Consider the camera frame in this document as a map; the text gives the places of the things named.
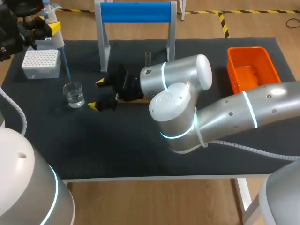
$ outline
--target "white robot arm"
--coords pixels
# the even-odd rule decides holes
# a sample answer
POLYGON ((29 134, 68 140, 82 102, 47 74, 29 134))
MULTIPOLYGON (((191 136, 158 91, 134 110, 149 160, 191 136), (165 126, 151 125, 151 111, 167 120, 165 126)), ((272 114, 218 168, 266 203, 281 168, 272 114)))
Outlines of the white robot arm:
POLYGON ((152 99, 150 114, 173 151, 188 153, 227 135, 300 116, 300 82, 243 91, 197 111, 198 95, 211 81, 203 55, 142 70, 141 89, 152 99))
POLYGON ((0 224, 72 225, 72 195, 25 137, 0 127, 0 224))

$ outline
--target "white cable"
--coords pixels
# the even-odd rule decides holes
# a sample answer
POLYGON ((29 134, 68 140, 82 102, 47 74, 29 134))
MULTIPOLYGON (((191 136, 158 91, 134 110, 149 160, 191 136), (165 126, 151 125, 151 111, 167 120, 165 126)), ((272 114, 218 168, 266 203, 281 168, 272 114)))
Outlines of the white cable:
POLYGON ((215 141, 211 141, 209 143, 227 145, 227 146, 235 147, 235 148, 238 148, 238 149, 250 151, 250 152, 253 152, 253 153, 256 153, 256 154, 260 154, 260 155, 263 155, 263 156, 282 159, 282 160, 296 161, 296 160, 300 159, 300 156, 285 156, 285 155, 274 154, 274 153, 254 149, 254 148, 251 148, 251 147, 247 147, 247 146, 244 146, 244 145, 235 144, 235 143, 232 143, 232 142, 221 141, 221 140, 215 140, 215 141))
POLYGON ((22 132, 21 135, 24 136, 26 133, 26 129, 27 129, 27 120, 26 120, 26 116, 23 112, 23 110, 17 105, 16 102, 14 102, 5 92, 4 90, 0 87, 0 94, 18 111, 18 113, 21 116, 22 119, 22 123, 23 123, 23 127, 22 127, 22 132))

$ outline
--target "metal frame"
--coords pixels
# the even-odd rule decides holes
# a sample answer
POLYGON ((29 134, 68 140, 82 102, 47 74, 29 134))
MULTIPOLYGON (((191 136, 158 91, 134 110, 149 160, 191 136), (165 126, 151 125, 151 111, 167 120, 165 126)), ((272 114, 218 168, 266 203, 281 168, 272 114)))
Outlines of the metal frame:
POLYGON ((102 22, 101 2, 100 0, 94 0, 94 2, 101 72, 107 72, 111 47, 109 45, 105 24, 102 22))
MULTIPOLYGON (((100 56, 101 72, 105 73, 107 72, 108 69, 108 61, 109 61, 111 47, 109 45, 109 39, 107 36, 105 24, 102 22, 101 0, 94 0, 94 3, 95 3, 95 15, 96 15, 98 49, 99 49, 99 56, 100 56)), ((175 1, 171 1, 171 18, 169 22, 169 32, 168 32, 168 40, 166 46, 168 61, 175 60, 176 14, 177 14, 177 3, 175 1)))
POLYGON ((168 40, 167 40, 167 59, 175 60, 175 42, 176 42, 176 14, 177 3, 171 1, 171 22, 169 22, 168 40))
POLYGON ((65 179, 68 182, 94 182, 94 181, 124 181, 124 180, 196 180, 196 179, 234 179, 241 207, 243 225, 252 225, 261 215, 258 195, 252 201, 246 178, 267 177, 268 174, 245 175, 199 175, 199 176, 155 176, 155 177, 117 177, 117 178, 92 178, 92 179, 65 179))

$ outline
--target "glowing blue light ring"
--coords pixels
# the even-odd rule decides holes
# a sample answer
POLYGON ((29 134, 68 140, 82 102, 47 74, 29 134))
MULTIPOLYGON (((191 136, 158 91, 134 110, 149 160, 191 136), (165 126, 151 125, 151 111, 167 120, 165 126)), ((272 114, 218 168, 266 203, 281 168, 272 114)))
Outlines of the glowing blue light ring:
POLYGON ((249 110, 250 110, 250 113, 251 113, 251 116, 252 116, 252 120, 253 120, 253 123, 254 123, 254 127, 255 127, 255 128, 258 128, 257 121, 256 121, 256 117, 255 117, 255 115, 254 115, 253 108, 252 108, 252 105, 251 105, 250 100, 249 100, 249 98, 248 98, 248 95, 247 95, 247 93, 244 92, 244 91, 243 91, 243 95, 244 95, 244 97, 245 97, 245 100, 246 100, 246 102, 247 102, 248 108, 249 108, 249 110))
POLYGON ((164 73, 165 64, 166 62, 164 62, 163 65, 161 66, 161 79, 163 81, 164 89, 167 90, 167 85, 165 84, 165 73, 164 73))
POLYGON ((192 124, 192 126, 191 126, 186 132, 184 132, 183 134, 178 135, 178 136, 173 136, 173 137, 166 136, 166 135, 164 135, 164 134, 161 133, 161 132, 160 132, 160 134, 161 134, 163 137, 167 138, 167 139, 176 139, 176 138, 180 138, 180 137, 183 137, 184 135, 186 135, 188 132, 190 132, 190 131, 197 125, 197 123, 198 123, 198 119, 197 119, 196 114, 194 114, 194 119, 193 119, 193 124, 192 124))
POLYGON ((56 186, 55 195, 54 195, 54 200, 53 200, 52 206, 51 206, 48 214, 46 215, 46 217, 44 218, 44 220, 41 222, 40 225, 44 225, 47 222, 47 220, 49 219, 51 213, 53 212, 54 206, 55 206, 56 201, 57 201, 57 196, 58 196, 58 180, 57 180, 57 176, 56 176, 56 173, 54 172, 54 170, 52 169, 51 166, 50 166, 50 168, 51 168, 51 170, 52 170, 52 172, 54 174, 54 177, 55 177, 55 186, 56 186))

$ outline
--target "orange basket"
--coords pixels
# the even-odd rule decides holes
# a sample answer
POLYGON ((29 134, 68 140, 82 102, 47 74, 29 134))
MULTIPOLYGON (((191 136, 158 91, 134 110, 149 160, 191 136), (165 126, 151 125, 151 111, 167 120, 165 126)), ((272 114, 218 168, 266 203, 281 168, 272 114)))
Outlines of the orange basket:
POLYGON ((234 47, 227 50, 227 71, 233 92, 281 83, 267 50, 263 47, 234 47))

